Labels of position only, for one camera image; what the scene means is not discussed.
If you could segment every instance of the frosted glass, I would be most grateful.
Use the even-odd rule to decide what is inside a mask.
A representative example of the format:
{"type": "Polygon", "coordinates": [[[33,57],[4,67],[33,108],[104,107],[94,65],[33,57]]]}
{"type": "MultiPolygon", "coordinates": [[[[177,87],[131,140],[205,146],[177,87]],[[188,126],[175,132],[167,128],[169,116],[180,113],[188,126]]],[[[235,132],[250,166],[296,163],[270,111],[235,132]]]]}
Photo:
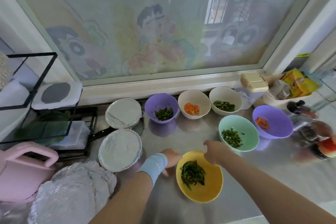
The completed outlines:
{"type": "Polygon", "coordinates": [[[257,64],[295,0],[25,1],[89,80],[257,64]]]}

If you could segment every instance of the metal table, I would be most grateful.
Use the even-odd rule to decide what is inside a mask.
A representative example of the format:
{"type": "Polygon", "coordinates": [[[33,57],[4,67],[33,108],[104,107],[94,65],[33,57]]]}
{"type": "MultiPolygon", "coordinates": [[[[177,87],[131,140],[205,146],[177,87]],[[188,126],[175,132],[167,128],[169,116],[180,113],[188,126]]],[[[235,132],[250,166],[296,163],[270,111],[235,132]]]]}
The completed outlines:
{"type": "MultiPolygon", "coordinates": [[[[108,127],[104,116],[107,107],[99,107],[97,131],[108,127]]],[[[248,109],[235,114],[250,119],[251,113],[252,109],[248,109]]],[[[206,139],[219,140],[218,124],[222,117],[211,110],[199,120],[189,120],[180,113],[175,121],[162,125],[154,123],[145,114],[133,128],[141,136],[143,154],[133,167],[116,174],[119,183],[115,192],[134,175],[147,156],[166,148],[173,148],[180,154],[192,150],[206,151],[203,146],[206,139]]],[[[102,140],[92,143],[90,158],[97,158],[102,140]]],[[[257,149],[241,153],[241,157],[317,204],[336,200],[334,163],[316,159],[308,149],[296,147],[291,138],[261,139],[257,149]]],[[[195,203],[184,196],[177,185],[174,170],[171,177],[160,175],[141,223],[217,224],[262,215],[240,184],[227,171],[222,171],[223,189],[215,200],[207,204],[195,203]]]]}

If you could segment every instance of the person's right arm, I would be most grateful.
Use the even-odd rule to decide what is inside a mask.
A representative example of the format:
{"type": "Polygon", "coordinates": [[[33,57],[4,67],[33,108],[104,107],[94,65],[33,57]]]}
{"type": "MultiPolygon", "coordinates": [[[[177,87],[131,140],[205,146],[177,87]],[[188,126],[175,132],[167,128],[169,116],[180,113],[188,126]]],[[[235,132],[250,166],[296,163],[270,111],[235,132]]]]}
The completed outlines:
{"type": "Polygon", "coordinates": [[[206,140],[208,162],[225,168],[246,190],[270,224],[331,224],[332,216],[253,165],[222,142],[206,140]]]}

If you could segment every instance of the person's left hand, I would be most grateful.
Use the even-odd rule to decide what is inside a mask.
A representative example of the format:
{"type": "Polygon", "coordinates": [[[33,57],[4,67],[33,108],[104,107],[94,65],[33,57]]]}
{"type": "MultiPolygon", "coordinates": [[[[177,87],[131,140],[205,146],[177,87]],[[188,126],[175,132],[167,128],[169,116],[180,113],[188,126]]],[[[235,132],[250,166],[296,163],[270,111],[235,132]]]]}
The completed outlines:
{"type": "Polygon", "coordinates": [[[166,169],[175,166],[179,162],[179,160],[182,159],[182,156],[181,156],[181,154],[175,152],[173,149],[165,149],[165,150],[161,151],[161,153],[165,154],[167,159],[168,159],[168,165],[162,171],[162,173],[165,176],[169,176],[166,169]]]}

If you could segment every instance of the beige container lid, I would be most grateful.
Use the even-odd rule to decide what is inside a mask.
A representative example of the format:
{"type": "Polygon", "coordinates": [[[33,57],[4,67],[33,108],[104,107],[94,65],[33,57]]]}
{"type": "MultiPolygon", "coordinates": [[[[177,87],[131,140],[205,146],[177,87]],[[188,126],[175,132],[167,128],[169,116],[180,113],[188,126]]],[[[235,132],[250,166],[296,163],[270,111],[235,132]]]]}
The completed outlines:
{"type": "Polygon", "coordinates": [[[249,89],[251,92],[268,90],[268,82],[258,72],[242,73],[240,82],[244,88],[249,89]]]}

